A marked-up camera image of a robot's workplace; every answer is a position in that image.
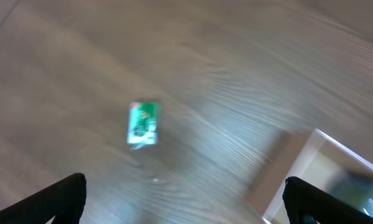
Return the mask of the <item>clear pump bottle dark liquid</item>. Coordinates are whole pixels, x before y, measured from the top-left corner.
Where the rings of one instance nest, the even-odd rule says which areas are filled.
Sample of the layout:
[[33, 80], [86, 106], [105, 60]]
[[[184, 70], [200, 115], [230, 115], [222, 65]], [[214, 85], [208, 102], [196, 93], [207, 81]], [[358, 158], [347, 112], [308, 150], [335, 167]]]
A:
[[373, 218], [373, 175], [340, 171], [330, 178], [326, 184], [326, 191]]

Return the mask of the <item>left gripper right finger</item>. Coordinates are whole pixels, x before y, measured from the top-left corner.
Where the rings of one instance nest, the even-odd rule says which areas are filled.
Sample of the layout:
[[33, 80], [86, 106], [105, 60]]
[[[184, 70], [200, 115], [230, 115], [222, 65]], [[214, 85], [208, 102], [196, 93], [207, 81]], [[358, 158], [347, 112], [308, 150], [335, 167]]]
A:
[[373, 218], [304, 180], [285, 180], [283, 202], [290, 224], [373, 224]]

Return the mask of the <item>green white soap packet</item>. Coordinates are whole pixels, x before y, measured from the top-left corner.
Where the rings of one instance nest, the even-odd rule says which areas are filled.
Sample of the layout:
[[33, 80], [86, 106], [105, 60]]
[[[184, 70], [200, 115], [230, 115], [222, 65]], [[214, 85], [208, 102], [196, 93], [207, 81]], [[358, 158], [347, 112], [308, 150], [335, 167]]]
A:
[[161, 104], [134, 101], [130, 104], [127, 144], [132, 150], [158, 142], [158, 123]]

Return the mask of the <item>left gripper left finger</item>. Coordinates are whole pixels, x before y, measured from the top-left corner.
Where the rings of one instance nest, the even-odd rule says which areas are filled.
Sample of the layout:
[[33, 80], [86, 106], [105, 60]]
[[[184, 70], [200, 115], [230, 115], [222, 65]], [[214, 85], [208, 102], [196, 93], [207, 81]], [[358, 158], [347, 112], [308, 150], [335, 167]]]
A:
[[74, 173], [0, 211], [0, 224], [79, 224], [87, 198], [87, 180]]

